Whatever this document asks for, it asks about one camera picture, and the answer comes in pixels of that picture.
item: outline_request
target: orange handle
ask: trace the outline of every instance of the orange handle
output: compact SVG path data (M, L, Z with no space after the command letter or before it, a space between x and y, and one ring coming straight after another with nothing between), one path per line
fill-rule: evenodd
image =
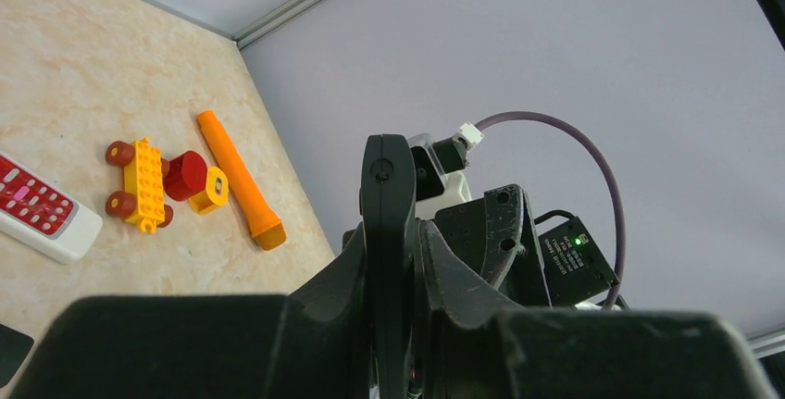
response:
M207 110L199 114L196 120L199 122L199 128L210 152L229 178L231 193L234 194L248 220L251 237L265 250L286 242L286 231L280 223L280 218L269 208L265 197L259 192L254 178L245 167L243 159L240 158L216 114L212 110Z

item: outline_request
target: toy wheel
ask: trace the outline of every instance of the toy wheel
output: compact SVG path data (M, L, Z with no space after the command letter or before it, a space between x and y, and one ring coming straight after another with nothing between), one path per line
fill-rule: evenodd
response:
M136 209L136 197L125 191L115 191L106 199L106 213L112 217L126 218Z
M171 169L171 165L169 164L169 160L165 160L165 159L161 158L161 178L162 179L164 177L166 177L167 174L169 174L169 170L170 169Z
M116 141L106 149L106 163L114 166L126 166L133 160L133 146Z
M166 228L174 218L174 209L169 205L164 205L164 221L158 224L158 228Z

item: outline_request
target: pink button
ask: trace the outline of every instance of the pink button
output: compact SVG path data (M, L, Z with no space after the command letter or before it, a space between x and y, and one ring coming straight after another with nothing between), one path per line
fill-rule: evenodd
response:
M14 193L14 200L21 200L22 197L27 195L29 191L30 188L28 188L27 186L22 186L21 188L19 188L18 191L16 191L16 193Z

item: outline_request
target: white remote control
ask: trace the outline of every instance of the white remote control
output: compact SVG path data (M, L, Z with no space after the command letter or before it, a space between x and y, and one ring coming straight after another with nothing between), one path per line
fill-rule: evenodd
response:
M0 154L0 231L68 264L87 253L103 224L98 214Z

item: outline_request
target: marble patterned surface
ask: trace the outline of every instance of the marble patterned surface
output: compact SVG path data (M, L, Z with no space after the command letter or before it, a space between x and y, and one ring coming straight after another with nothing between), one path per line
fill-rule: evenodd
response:
M86 295L289 292L333 258L240 53L214 33L138 0L0 0L0 106L0 151L105 220L69 266L0 234L0 323L36 340ZM103 212L122 185L109 143L149 136L164 157L214 163L194 122L206 109L283 220L274 251L233 202L201 217L169 201L174 221L154 236Z

